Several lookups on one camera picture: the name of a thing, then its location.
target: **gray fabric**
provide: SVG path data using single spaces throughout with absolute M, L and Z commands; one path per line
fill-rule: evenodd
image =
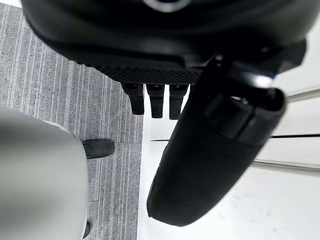
M 91 240 L 135 240 L 143 118 L 121 85 L 68 61 L 0 3 L 0 104 L 63 125 L 80 139 L 111 138 L 114 155 L 88 161 Z

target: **white surface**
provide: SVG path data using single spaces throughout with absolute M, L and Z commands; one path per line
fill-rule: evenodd
M 190 93 L 190 87 L 186 93 L 186 96 L 183 98 L 182 108 L 186 105 L 188 96 Z M 178 122 L 178 120 L 169 119 L 169 100 L 170 100 L 170 91 L 169 86 L 166 85 L 164 89 L 164 99 L 163 99 L 163 118 L 161 119 L 151 119 L 151 140 L 168 140 Z
M 319 109 L 320 97 L 290 103 L 273 135 L 320 134 Z
M 144 116 L 143 116 L 143 133 L 141 148 L 141 168 L 139 184 L 139 207 L 137 223 L 137 240 L 147 239 L 146 219 L 148 218 L 147 205 L 145 199 L 148 198 L 148 168 L 149 168 L 149 149 L 150 149 L 150 130 L 151 130 L 151 104 L 147 94 L 144 98 Z
M 257 159 L 316 164 L 320 167 L 320 137 L 272 138 Z
M 274 86 L 289 95 L 301 89 L 319 89 L 320 19 L 317 20 L 307 37 L 307 53 L 302 66 L 277 76 Z
M 146 201 L 167 142 L 151 142 L 139 240 L 318 240 L 320 177 L 251 167 L 206 216 L 186 227 L 148 218 Z
M 22 8 L 22 4 L 20 0 L 0 0 L 0 3 Z

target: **person's foot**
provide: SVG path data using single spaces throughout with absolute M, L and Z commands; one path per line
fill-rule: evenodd
M 115 143 L 111 139 L 89 139 L 82 142 L 86 158 L 104 158 L 114 153 Z

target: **black shoe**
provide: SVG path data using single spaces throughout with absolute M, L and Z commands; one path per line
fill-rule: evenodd
M 84 231 L 84 235 L 83 235 L 83 239 L 85 239 L 86 237 L 88 237 L 89 233 L 91 230 L 91 223 L 89 221 L 86 221 L 86 226 L 85 226 L 85 231 Z
M 114 153 L 115 143 L 111 139 L 90 139 L 82 142 L 87 159 L 104 158 Z

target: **white floor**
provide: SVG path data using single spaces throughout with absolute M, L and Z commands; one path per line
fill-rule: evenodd
M 22 4 L 20 0 L 0 0 L 0 3 L 22 8 Z
M 319 173 L 288 173 L 250 167 L 225 198 L 197 222 L 186 227 L 175 227 L 149 218 L 147 197 L 168 143 L 155 140 L 168 139 L 176 124 L 176 121 L 168 120 L 167 101 L 163 119 L 151 119 L 149 98 L 145 100 L 138 240 L 319 239 L 315 234 L 320 224 Z M 320 166 L 318 138 L 308 141 L 303 138 L 279 140 L 272 139 L 259 159 Z

